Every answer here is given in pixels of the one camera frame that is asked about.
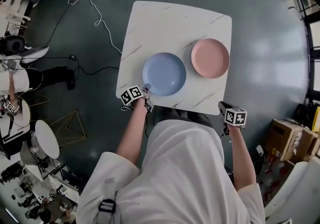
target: black hair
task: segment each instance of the black hair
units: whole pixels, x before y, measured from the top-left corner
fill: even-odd
[[[45,209],[43,212],[39,213],[40,219],[44,222],[44,224],[50,223],[51,221],[51,211]]]

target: black buckle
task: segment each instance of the black buckle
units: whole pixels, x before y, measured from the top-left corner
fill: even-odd
[[[99,205],[99,211],[115,213],[116,203],[112,199],[105,199]]]

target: person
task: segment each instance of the person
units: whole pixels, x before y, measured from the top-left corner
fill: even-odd
[[[43,199],[40,206],[39,217],[44,224],[56,222],[63,216],[70,218],[69,208],[72,207],[71,202],[57,193],[52,196],[51,200],[47,197]]]
[[[15,93],[40,90],[57,82],[66,82],[69,90],[75,87],[74,72],[66,66],[39,71],[34,68],[22,68],[20,59],[21,56],[18,55],[0,55],[0,95],[9,95],[15,107],[19,107]]]
[[[144,105],[144,99],[136,101],[116,153],[101,155],[80,196],[77,224],[265,223],[254,166],[238,127],[228,126],[234,185],[209,119],[190,112],[181,118],[173,109],[171,118],[152,130],[140,172]]]

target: gray strap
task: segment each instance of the gray strap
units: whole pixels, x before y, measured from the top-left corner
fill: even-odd
[[[116,191],[115,191],[115,179],[114,178],[108,178],[104,181],[104,186],[103,186],[103,198],[104,200],[106,199],[111,199],[115,201],[116,199]],[[107,202],[102,202],[101,204],[101,209],[106,209],[106,210],[112,210],[113,204],[112,203],[107,203]],[[96,224],[120,224],[120,215],[119,215],[119,210],[116,208],[115,214],[112,214],[110,212],[105,212],[105,211],[99,211],[98,216],[96,218]]]

